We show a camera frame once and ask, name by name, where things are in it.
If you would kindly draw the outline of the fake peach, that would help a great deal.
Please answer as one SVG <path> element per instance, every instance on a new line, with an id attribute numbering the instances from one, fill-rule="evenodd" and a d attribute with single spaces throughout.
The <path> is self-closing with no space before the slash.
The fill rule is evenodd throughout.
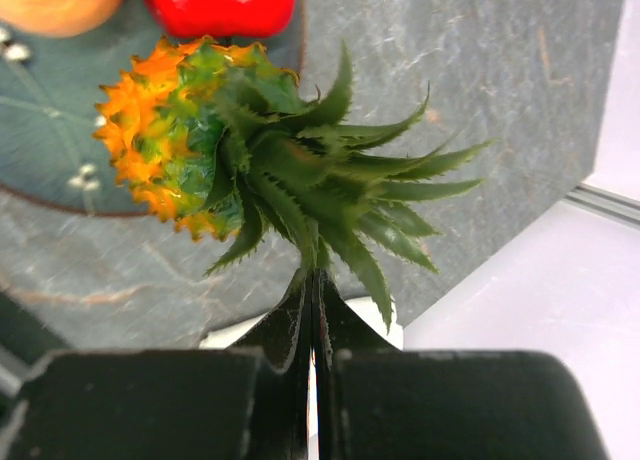
<path id="1" fill-rule="evenodd" d="M 72 37 L 110 19 L 123 0 L 1 0 L 1 21 L 47 37 Z"/>

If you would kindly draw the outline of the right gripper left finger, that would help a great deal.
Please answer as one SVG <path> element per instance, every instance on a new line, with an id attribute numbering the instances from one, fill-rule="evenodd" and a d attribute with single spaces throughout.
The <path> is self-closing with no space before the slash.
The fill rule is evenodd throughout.
<path id="1" fill-rule="evenodd" d="M 1 426 L 5 459 L 303 459 L 309 283 L 223 349 L 57 351 Z"/>

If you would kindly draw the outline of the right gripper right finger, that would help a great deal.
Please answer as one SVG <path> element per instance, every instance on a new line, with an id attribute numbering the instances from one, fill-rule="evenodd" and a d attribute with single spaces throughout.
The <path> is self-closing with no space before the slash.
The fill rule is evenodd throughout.
<path id="1" fill-rule="evenodd" d="M 312 283 L 323 459 L 603 459 L 574 376 L 537 351 L 402 351 Z"/>

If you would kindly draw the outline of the fake red bell pepper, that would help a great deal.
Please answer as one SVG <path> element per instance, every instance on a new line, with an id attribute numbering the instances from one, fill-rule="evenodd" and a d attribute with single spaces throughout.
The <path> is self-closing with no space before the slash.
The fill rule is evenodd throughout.
<path id="1" fill-rule="evenodd" d="M 268 38 L 287 28 L 296 0 L 144 0 L 172 36 Z"/>

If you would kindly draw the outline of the fake fruit green leaves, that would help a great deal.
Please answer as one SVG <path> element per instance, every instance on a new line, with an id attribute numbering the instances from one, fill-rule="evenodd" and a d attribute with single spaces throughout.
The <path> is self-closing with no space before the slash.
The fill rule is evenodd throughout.
<path id="1" fill-rule="evenodd" d="M 298 74 L 273 64 L 259 42 L 161 39 L 104 87 L 96 105 L 104 122 L 94 136 L 134 201 L 194 240 L 227 243 L 214 270 L 240 262 L 275 231 L 306 271 L 338 257 L 390 324 L 392 294 L 369 244 L 433 270 L 421 242 L 437 230 L 413 206 L 473 189 L 475 180 L 444 175 L 482 145 L 380 155 L 426 106 L 395 123 L 349 124 L 352 84 L 348 48 L 329 91 L 306 100 Z"/>

